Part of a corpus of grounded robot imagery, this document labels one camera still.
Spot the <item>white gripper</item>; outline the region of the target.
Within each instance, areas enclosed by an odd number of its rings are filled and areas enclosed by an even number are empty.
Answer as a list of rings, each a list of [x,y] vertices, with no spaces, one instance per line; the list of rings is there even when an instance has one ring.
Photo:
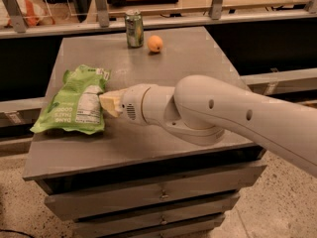
[[[131,123],[146,125],[143,101],[152,87],[152,84],[138,84],[129,88],[107,91],[99,96],[101,107],[113,117],[119,117],[122,114]]]

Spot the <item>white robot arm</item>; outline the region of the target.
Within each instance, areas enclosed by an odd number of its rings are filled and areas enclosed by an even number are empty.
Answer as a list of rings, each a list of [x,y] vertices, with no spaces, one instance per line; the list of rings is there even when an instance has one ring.
[[[241,135],[317,177],[317,109],[259,95],[205,75],[175,87],[138,84],[99,96],[114,117],[157,125],[196,145]]]

